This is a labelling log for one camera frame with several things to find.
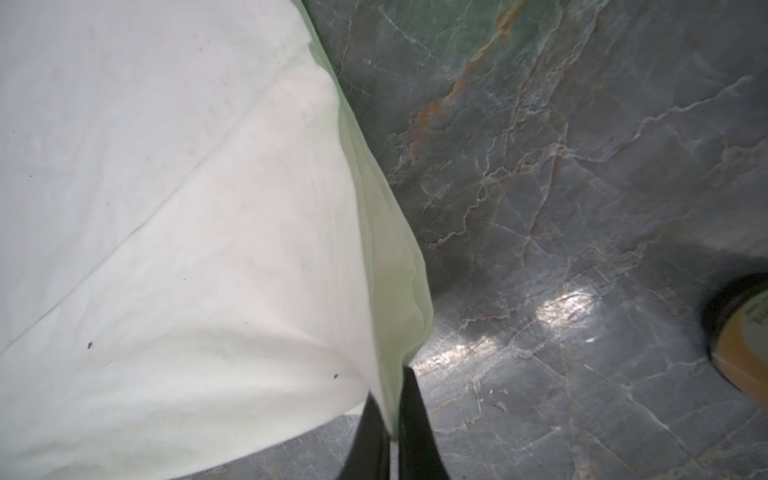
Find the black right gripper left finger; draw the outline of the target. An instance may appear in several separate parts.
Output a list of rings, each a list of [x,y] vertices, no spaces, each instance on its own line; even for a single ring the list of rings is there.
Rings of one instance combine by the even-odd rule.
[[[390,436],[380,409],[369,394],[338,480],[389,480]]]

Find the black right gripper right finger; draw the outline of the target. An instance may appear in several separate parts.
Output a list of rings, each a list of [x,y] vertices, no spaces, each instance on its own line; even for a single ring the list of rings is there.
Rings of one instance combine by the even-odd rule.
[[[398,475],[402,480],[449,480],[414,371],[403,368],[399,407]]]

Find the white t-shirt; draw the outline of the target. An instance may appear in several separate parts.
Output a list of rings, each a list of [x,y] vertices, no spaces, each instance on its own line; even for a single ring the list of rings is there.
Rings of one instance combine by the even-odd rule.
[[[1,475],[173,479],[370,401],[433,307],[299,1],[1,5]]]

